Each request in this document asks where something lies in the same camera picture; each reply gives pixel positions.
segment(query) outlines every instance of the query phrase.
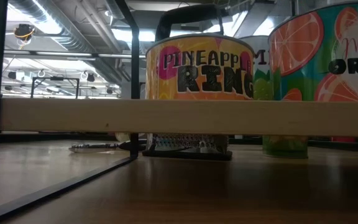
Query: wooden table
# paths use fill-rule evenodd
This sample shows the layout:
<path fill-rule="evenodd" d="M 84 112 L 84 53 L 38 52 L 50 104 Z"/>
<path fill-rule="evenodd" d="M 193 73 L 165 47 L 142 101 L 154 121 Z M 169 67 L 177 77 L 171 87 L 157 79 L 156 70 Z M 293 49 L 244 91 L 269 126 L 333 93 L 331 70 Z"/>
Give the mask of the wooden table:
<path fill-rule="evenodd" d="M 0 205 L 129 156 L 127 151 L 77 154 L 73 144 L 103 141 L 35 141 L 0 144 Z"/>
<path fill-rule="evenodd" d="M 358 223 L 358 152 L 231 150 L 231 162 L 140 157 L 5 223 Z"/>

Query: ceiling light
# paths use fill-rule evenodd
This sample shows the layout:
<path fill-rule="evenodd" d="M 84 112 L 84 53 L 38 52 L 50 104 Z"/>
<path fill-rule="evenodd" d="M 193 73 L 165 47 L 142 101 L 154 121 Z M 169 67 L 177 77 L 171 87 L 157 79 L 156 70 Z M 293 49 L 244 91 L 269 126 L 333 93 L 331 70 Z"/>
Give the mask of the ceiling light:
<path fill-rule="evenodd" d="M 56 87 L 52 87 L 52 86 L 48 86 L 46 87 L 46 90 L 49 92 L 49 93 L 58 93 L 60 90 Z"/>
<path fill-rule="evenodd" d="M 235 18 L 234 17 L 235 15 L 232 17 L 233 21 L 234 21 L 234 24 L 232 26 L 231 33 L 227 34 L 227 35 L 230 35 L 231 37 L 234 37 L 236 32 L 239 30 L 242 22 L 244 21 L 244 19 L 246 19 L 247 14 L 248 14 L 248 11 L 244 11 L 238 17 Z"/>
<path fill-rule="evenodd" d="M 44 81 L 40 81 L 40 80 L 35 80 L 35 82 L 38 84 L 42 83 L 42 85 L 49 85 L 48 83 L 45 83 Z"/>
<path fill-rule="evenodd" d="M 91 57 L 89 53 L 72 53 L 72 52 L 37 52 L 38 55 L 54 55 L 54 56 L 68 56 L 68 57 Z"/>
<path fill-rule="evenodd" d="M 95 69 L 89 66 L 87 63 L 81 60 L 52 60 L 52 59 L 40 59 L 39 62 L 50 68 L 56 68 L 57 70 L 75 70 L 75 71 L 92 71 L 95 73 Z"/>
<path fill-rule="evenodd" d="M 130 30 L 120 30 L 120 29 L 111 29 L 113 32 L 115 38 L 117 40 L 122 40 L 125 42 L 131 42 L 132 41 L 132 31 Z M 151 30 L 141 30 L 139 32 L 139 40 L 140 41 L 154 41 L 155 35 L 154 32 Z"/>
<path fill-rule="evenodd" d="M 29 55 L 30 52 L 26 50 L 4 50 L 4 54 L 7 54 L 6 57 L 10 55 Z"/>
<path fill-rule="evenodd" d="M 8 78 L 11 78 L 11 79 L 16 79 L 16 72 L 9 72 L 9 73 L 7 74 L 7 77 L 8 77 Z"/>
<path fill-rule="evenodd" d="M 14 35 L 16 38 L 22 41 L 22 44 L 27 45 L 31 41 L 34 30 L 34 26 L 29 24 L 19 24 L 19 27 L 14 29 Z"/>
<path fill-rule="evenodd" d="M 122 40 L 125 42 L 132 41 L 132 32 L 130 30 L 120 30 L 120 29 L 111 29 L 115 38 L 117 40 Z M 184 34 L 199 34 L 197 31 L 187 31 L 187 30 L 171 30 L 170 37 L 184 35 Z M 141 30 L 139 32 L 139 40 L 153 42 L 155 40 L 154 31 L 151 30 Z"/>
<path fill-rule="evenodd" d="M 274 23 L 271 18 L 266 18 L 264 22 L 254 32 L 254 35 L 269 35 L 274 29 Z"/>
<path fill-rule="evenodd" d="M 25 15 L 23 15 L 21 12 L 13 10 L 11 5 L 8 4 L 6 20 L 7 21 L 28 21 L 28 18 Z"/>
<path fill-rule="evenodd" d="M 109 87 L 109 88 L 107 88 L 107 91 L 106 91 L 108 94 L 112 94 L 112 88 L 111 87 Z"/>
<path fill-rule="evenodd" d="M 86 81 L 88 82 L 94 82 L 94 74 L 93 73 L 89 73 L 88 77 L 86 78 Z"/>

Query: tin handle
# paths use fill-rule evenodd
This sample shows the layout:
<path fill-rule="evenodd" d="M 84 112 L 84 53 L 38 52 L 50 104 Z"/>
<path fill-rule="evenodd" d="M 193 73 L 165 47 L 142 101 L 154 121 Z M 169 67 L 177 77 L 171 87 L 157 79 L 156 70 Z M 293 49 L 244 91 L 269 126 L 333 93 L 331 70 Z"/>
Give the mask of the tin handle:
<path fill-rule="evenodd" d="M 221 10 L 215 4 L 200 4 L 169 10 L 160 18 L 155 32 L 155 41 L 168 38 L 171 34 L 172 24 L 199 22 L 215 18 L 218 18 L 221 29 L 219 33 L 223 34 Z"/>

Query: ceiling pipe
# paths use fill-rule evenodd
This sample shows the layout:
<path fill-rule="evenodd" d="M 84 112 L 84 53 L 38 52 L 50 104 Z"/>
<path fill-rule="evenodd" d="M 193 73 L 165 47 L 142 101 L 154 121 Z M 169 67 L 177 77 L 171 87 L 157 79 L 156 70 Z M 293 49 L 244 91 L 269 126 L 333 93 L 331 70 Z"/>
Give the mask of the ceiling pipe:
<path fill-rule="evenodd" d="M 296 16 L 296 2 L 295 2 L 295 0 L 291 0 L 291 14 L 292 14 L 292 16 Z"/>
<path fill-rule="evenodd" d="M 91 58 L 128 58 L 131 59 L 131 54 L 109 54 L 109 53 L 76 53 L 76 52 L 48 52 L 41 50 L 4 50 L 5 57 L 17 58 L 38 58 L 44 59 L 42 56 L 53 57 L 62 60 L 86 60 Z M 146 59 L 146 55 L 140 55 L 140 59 Z"/>
<path fill-rule="evenodd" d="M 58 25 L 64 36 L 55 37 L 54 41 L 66 48 L 69 52 L 95 52 L 93 46 L 85 39 L 81 32 L 67 18 L 51 0 L 9 0 L 10 7 L 26 15 L 38 29 L 45 28 L 45 24 Z M 121 76 L 112 69 L 103 59 L 85 61 L 97 69 L 102 77 L 111 83 L 120 83 Z"/>
<path fill-rule="evenodd" d="M 112 17 L 114 19 L 118 19 L 118 20 L 123 20 L 125 19 L 124 15 L 122 14 L 121 10 L 119 9 L 116 0 L 105 0 L 106 1 L 106 6 L 108 11 L 110 12 L 110 15 L 112 15 Z M 132 43 L 127 42 L 129 49 L 132 49 Z M 146 53 L 146 48 L 144 47 L 144 44 L 142 42 L 139 42 L 139 52 L 141 54 L 145 54 Z"/>
<path fill-rule="evenodd" d="M 114 67 L 121 72 L 121 75 L 122 75 L 127 81 L 130 81 L 130 80 L 131 80 L 130 76 L 125 72 L 124 69 L 121 69 L 121 68 L 122 68 L 122 64 L 123 64 L 122 60 L 115 60 L 115 66 L 114 66 Z"/>
<path fill-rule="evenodd" d="M 110 41 L 114 44 L 116 51 L 115 52 L 121 52 L 121 48 L 119 47 L 117 39 L 114 37 L 114 34 L 112 33 L 110 27 L 107 27 L 105 25 L 104 20 L 100 18 L 98 12 L 96 12 L 96 9 L 91 5 L 91 3 L 88 0 L 82 0 L 82 3 L 85 5 L 87 10 L 92 14 L 92 16 L 96 19 L 96 21 L 99 23 L 102 30 L 106 33 L 106 35 L 109 37 Z"/>
<path fill-rule="evenodd" d="M 91 15 L 88 13 L 88 11 L 84 8 L 84 6 L 81 4 L 80 0 L 73 0 L 77 7 L 82 11 L 86 19 L 89 21 L 89 23 L 92 25 L 92 27 L 97 31 L 97 33 L 100 35 L 100 37 L 104 40 L 104 42 L 109 46 L 109 48 L 112 51 L 117 50 L 114 46 L 113 42 L 109 39 L 109 37 L 100 29 L 100 27 L 95 23 L 95 21 L 92 19 Z"/>

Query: wooden plank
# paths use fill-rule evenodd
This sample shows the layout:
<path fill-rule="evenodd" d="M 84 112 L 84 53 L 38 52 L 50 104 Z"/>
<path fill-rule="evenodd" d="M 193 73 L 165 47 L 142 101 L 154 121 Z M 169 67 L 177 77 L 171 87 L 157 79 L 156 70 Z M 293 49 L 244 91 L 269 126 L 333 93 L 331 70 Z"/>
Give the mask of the wooden plank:
<path fill-rule="evenodd" d="M 358 136 L 358 103 L 3 99 L 1 130 Z"/>

